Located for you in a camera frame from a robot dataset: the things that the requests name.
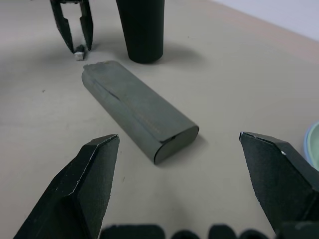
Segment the black plastic cup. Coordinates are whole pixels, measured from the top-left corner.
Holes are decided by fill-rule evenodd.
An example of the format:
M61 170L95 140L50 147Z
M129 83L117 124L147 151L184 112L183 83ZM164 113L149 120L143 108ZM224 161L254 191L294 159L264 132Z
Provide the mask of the black plastic cup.
M165 0L116 0L128 57L141 64L163 55Z

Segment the white marker with black cap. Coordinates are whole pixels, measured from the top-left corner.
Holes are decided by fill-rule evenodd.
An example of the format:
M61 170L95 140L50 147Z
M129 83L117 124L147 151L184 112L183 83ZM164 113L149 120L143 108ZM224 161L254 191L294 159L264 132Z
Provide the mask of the white marker with black cap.
M83 61L85 58L86 49L84 45L79 45L74 50L74 57L77 61Z

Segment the light green plate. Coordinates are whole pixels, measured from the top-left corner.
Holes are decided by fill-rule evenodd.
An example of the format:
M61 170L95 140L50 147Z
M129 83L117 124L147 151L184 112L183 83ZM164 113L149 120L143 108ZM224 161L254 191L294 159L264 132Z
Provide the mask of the light green plate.
M319 171L319 121L309 130L307 136L307 152L312 166Z

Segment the light blue plate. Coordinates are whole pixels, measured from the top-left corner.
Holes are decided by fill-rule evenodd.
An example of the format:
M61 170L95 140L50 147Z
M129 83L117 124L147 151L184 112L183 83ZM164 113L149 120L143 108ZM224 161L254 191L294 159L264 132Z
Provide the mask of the light blue plate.
M311 161L310 161L310 159L309 159L308 152L307 152L307 136L308 136L308 133L309 133L310 128L307 130L307 132L306 132L306 134L305 134L305 137L304 137L304 146L303 146L303 148L304 148L305 159L306 159L306 161L312 166L312 163L311 163Z

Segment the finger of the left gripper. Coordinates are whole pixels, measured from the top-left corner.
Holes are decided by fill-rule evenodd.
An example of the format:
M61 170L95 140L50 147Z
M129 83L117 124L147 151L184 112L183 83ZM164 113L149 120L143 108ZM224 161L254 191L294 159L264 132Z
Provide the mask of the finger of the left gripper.
M90 9L89 0L80 0L80 9L81 9L81 27L86 42L87 49L90 51L92 49L93 42L93 19Z
M63 15L62 7L61 7L62 3L60 3L59 0L50 0L50 4L53 11L57 29L60 32L68 49L71 51L71 53L74 53L72 34L71 34L68 19L66 19Z

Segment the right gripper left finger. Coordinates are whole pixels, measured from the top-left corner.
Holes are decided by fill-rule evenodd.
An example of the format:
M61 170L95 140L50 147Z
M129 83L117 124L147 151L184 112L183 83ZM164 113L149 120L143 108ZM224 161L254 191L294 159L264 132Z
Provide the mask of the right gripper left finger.
M50 182L13 239L98 239L119 147L111 134L82 146Z

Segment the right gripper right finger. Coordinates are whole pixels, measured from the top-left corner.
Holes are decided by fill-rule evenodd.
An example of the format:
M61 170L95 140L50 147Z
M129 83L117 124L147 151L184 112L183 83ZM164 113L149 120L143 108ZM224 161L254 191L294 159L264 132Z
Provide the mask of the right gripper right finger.
M319 171L286 141L241 132L255 196L272 229L283 223L319 222Z

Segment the grey glasses case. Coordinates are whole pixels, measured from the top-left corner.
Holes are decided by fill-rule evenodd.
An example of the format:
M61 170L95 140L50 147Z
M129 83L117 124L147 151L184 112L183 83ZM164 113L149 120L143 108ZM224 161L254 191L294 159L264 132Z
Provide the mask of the grey glasses case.
M193 143L199 126L117 61L83 67L86 89L155 165Z

